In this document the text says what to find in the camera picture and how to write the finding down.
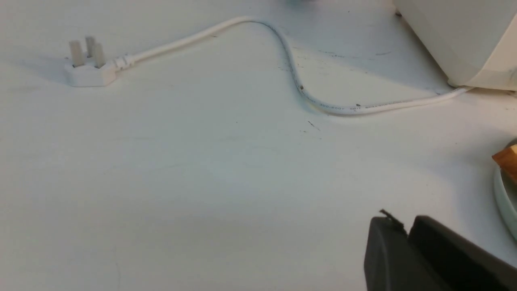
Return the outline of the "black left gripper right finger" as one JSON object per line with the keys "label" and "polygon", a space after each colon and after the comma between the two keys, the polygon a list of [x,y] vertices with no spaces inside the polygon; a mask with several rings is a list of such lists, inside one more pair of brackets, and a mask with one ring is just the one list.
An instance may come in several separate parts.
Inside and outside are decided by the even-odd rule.
{"label": "black left gripper right finger", "polygon": [[409,241],[454,291],[515,291],[516,268],[431,217],[415,218]]}

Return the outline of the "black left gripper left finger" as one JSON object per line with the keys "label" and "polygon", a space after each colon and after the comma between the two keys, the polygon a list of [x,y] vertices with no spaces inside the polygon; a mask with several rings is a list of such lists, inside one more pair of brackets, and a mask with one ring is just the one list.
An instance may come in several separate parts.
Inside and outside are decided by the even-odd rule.
{"label": "black left gripper left finger", "polygon": [[364,255],[368,291],[447,291],[449,286],[432,271],[408,241],[401,221],[381,209],[370,221]]}

